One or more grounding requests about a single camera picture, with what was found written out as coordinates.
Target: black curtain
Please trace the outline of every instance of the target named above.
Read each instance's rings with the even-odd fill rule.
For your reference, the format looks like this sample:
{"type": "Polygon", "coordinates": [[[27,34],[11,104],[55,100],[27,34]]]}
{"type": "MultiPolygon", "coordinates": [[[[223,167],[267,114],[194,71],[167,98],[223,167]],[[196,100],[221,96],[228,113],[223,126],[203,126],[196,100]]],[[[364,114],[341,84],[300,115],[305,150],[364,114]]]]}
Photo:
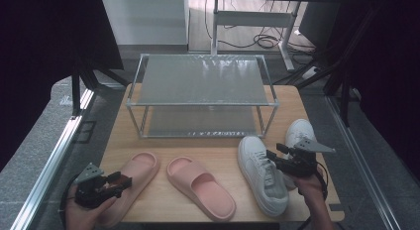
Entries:
{"type": "Polygon", "coordinates": [[[356,49],[352,84],[362,95],[361,107],[371,123],[420,179],[416,2],[386,0],[356,49]]]}
{"type": "Polygon", "coordinates": [[[102,0],[0,0],[0,17],[3,169],[57,81],[91,63],[123,65],[102,0]]]}

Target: aluminum rail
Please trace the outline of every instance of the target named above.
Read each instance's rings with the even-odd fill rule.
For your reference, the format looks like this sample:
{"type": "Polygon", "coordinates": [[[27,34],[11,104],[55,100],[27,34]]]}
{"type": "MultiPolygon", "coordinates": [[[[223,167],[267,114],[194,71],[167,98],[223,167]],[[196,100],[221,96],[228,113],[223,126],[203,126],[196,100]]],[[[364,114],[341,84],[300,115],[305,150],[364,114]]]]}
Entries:
{"type": "Polygon", "coordinates": [[[44,169],[42,170],[37,182],[32,188],[27,200],[25,201],[21,211],[19,212],[15,222],[12,225],[13,230],[28,229],[35,214],[40,207],[41,201],[44,199],[47,190],[55,176],[56,171],[63,160],[67,148],[71,143],[75,131],[80,125],[83,114],[86,112],[94,92],[86,89],[80,99],[80,115],[71,118],[65,126],[58,142],[56,143],[49,160],[47,161],[44,169]]]}
{"type": "Polygon", "coordinates": [[[379,212],[380,217],[383,220],[383,223],[388,230],[394,229],[401,229],[398,221],[395,218],[393,210],[389,205],[388,200],[386,199],[385,195],[383,194],[382,190],[380,189],[379,185],[377,184],[373,173],[371,172],[365,157],[356,142],[352,131],[348,128],[339,114],[339,107],[337,104],[331,100],[332,97],[326,96],[326,103],[327,106],[330,108],[331,113],[334,116],[336,123],[339,126],[340,131],[343,134],[343,137],[346,141],[347,146],[349,147],[350,153],[356,163],[356,166],[361,173],[362,179],[367,186],[367,190],[376,205],[376,208],[379,212]]]}

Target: pink slide sandal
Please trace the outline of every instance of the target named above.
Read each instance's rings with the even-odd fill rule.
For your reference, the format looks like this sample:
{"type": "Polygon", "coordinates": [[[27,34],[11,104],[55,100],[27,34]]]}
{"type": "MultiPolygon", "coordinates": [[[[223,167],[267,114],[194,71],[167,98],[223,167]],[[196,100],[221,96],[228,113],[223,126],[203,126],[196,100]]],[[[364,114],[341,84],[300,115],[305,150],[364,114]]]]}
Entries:
{"type": "Polygon", "coordinates": [[[174,159],[167,165],[167,178],[213,221],[228,221],[235,214],[232,196],[197,161],[187,157],[174,159]]]}
{"type": "Polygon", "coordinates": [[[136,198],[158,172],[160,162],[152,153],[133,156],[122,168],[121,174],[132,177],[132,186],[125,189],[120,198],[97,219],[98,226],[110,228],[123,219],[136,198]]]}

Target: glass shelf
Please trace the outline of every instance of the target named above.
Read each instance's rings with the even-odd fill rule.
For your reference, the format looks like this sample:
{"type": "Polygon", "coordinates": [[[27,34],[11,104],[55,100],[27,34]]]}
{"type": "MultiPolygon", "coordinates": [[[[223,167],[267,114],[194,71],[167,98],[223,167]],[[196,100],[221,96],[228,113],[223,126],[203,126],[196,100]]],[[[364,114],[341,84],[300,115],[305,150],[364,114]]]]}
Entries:
{"type": "Polygon", "coordinates": [[[142,55],[127,107],[140,137],[263,137],[279,103],[262,73],[263,56],[142,55]]]}

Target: wooden table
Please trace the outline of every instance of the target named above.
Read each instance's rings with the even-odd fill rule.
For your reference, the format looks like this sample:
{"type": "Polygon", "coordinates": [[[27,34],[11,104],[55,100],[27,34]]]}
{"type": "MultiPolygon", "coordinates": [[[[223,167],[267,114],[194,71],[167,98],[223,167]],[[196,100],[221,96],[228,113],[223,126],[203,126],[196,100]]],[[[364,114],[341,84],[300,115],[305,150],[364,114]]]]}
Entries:
{"type": "MultiPolygon", "coordinates": [[[[137,84],[136,89],[140,90],[140,85],[137,84]]],[[[126,107],[129,90],[130,86],[121,103],[100,168],[105,174],[113,173],[133,155],[148,151],[160,158],[160,169],[141,192],[123,219],[124,222],[211,222],[166,178],[167,164],[180,156],[188,156],[201,162],[231,193],[237,204],[237,211],[231,222],[304,221],[309,216],[303,197],[296,189],[289,191],[289,204],[278,219],[267,217],[260,211],[238,166],[238,146],[241,138],[139,138],[126,107]]],[[[294,120],[308,119],[299,92],[294,86],[275,86],[274,90],[280,106],[266,137],[262,139],[271,151],[275,151],[276,143],[284,143],[287,128],[294,120]]],[[[317,154],[317,159],[325,165],[321,154],[317,154]]],[[[331,178],[328,190],[327,205],[340,204],[331,178]]],[[[332,211],[330,208],[329,211],[333,221],[344,219],[343,211],[332,211]]]]}

